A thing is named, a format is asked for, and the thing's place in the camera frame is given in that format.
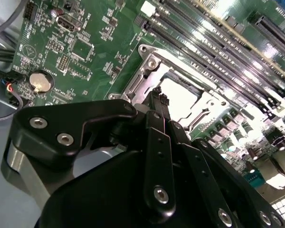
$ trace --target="metal bolt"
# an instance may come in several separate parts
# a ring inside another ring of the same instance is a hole
[[[57,136],[57,141],[64,146],[70,146],[73,144],[74,138],[67,133],[62,133]]]
[[[229,214],[227,214],[226,211],[224,211],[222,208],[218,210],[218,217],[222,222],[225,224],[226,227],[232,226],[232,220]]]
[[[203,147],[205,147],[205,148],[208,147],[207,143],[205,143],[204,141],[200,141],[200,144],[201,144]]]
[[[160,118],[161,118],[161,116],[158,115],[157,113],[154,113],[154,116],[155,116],[157,119],[160,119]]]
[[[269,225],[269,226],[271,225],[270,219],[268,218],[268,216],[264,212],[260,211],[260,217],[261,217],[262,221],[265,222],[267,225]]]
[[[160,187],[154,189],[154,197],[162,204],[166,204],[169,201],[168,193]]]
[[[271,216],[273,220],[281,227],[282,226],[281,220],[275,214],[271,214]]]
[[[109,100],[115,100],[115,99],[116,99],[115,95],[113,95],[113,94],[109,95]]]
[[[180,129],[181,128],[181,125],[177,122],[174,123],[174,126],[177,128],[177,129]]]
[[[155,59],[153,58],[149,59],[148,67],[150,70],[154,70],[157,67],[157,62],[155,61]]]
[[[41,117],[34,117],[34,118],[31,118],[29,120],[29,124],[33,128],[43,129],[43,128],[46,128],[48,122],[45,119],[41,118]]]

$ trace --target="cable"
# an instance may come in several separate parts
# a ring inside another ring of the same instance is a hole
[[[14,56],[15,51],[0,49],[0,55]]]
[[[7,84],[7,90],[19,101],[19,106],[17,108],[16,111],[12,112],[11,114],[9,115],[6,115],[4,117],[0,117],[0,121],[4,121],[4,120],[7,120],[7,119],[10,119],[16,112],[18,112],[19,110],[21,110],[23,108],[23,100],[22,98],[20,97],[20,95],[14,91],[11,87],[11,83]]]
[[[0,39],[2,39],[5,43],[10,45],[12,48],[16,48],[17,42],[13,37],[11,37],[7,32],[2,31],[0,32]]]
[[[12,63],[13,56],[0,56],[0,62]]]
[[[12,13],[12,15],[2,25],[0,25],[0,33],[3,32],[6,28],[8,28],[15,21],[15,19],[19,16],[19,14],[25,8],[28,1],[29,0],[21,0],[21,2],[19,3],[15,11]]]

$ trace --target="motherboard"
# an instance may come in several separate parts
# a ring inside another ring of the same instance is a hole
[[[190,139],[285,189],[285,1],[31,0],[23,17],[12,70],[31,105],[142,104],[160,86]]]

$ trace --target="red wire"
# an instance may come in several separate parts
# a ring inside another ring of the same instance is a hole
[[[13,88],[11,87],[11,83],[8,83],[6,86],[7,91],[13,92]]]

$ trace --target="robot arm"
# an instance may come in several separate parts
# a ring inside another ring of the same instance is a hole
[[[203,139],[170,119],[152,91],[137,110],[124,100],[26,108],[13,119],[2,162],[7,181],[42,209],[38,228],[285,228],[282,217]],[[74,178],[90,150],[125,152]]]

